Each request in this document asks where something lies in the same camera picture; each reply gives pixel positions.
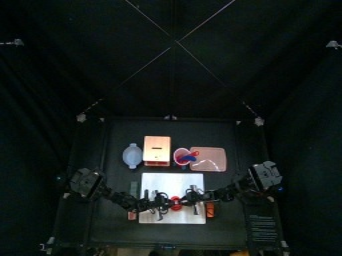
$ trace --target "white tray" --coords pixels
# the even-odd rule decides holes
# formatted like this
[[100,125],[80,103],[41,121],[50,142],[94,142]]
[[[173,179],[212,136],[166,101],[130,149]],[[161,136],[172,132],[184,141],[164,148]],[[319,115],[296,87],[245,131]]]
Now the white tray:
[[[201,173],[142,173],[140,196],[148,189],[149,200],[153,200],[152,191],[164,192],[168,198],[172,196],[182,197],[189,185],[196,185],[204,191]],[[205,210],[202,203],[196,204],[197,214],[193,215],[193,208],[182,206],[178,211],[168,209],[162,215],[162,220],[157,221],[157,211],[138,213],[138,223],[145,224],[205,224]]]

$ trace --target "box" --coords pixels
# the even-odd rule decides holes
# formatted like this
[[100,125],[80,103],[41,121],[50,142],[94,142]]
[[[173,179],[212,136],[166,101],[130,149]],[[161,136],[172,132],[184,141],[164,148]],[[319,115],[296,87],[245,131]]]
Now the box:
[[169,166],[170,138],[144,136],[142,160],[145,166]]

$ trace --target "pink object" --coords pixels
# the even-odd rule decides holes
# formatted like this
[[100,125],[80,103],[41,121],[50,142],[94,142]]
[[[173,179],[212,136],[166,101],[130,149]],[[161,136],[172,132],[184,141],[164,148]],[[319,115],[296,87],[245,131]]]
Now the pink object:
[[224,172],[227,157],[223,148],[192,147],[189,151],[198,151],[196,161],[189,163],[189,170],[201,172]]
[[173,152],[173,160],[174,160],[174,162],[176,162],[176,164],[178,166],[185,166],[189,163],[189,161],[178,161],[178,159],[182,156],[186,156],[188,154],[190,154],[190,152],[185,148],[178,148],[178,149],[174,150],[174,152]]

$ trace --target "black curtain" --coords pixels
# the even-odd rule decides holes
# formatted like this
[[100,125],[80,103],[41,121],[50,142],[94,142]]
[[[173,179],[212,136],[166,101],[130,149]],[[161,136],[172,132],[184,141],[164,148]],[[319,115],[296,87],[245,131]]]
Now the black curtain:
[[0,48],[0,255],[39,255],[57,209],[74,116],[29,65],[23,48]]
[[284,237],[293,255],[342,255],[342,52],[331,50],[267,122],[284,177]]

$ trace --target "black wall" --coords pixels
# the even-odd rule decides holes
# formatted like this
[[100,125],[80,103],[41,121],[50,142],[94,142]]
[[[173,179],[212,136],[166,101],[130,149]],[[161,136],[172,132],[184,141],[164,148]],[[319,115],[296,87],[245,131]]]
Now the black wall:
[[331,51],[268,119],[287,192],[280,215],[293,255],[340,255],[342,52]]

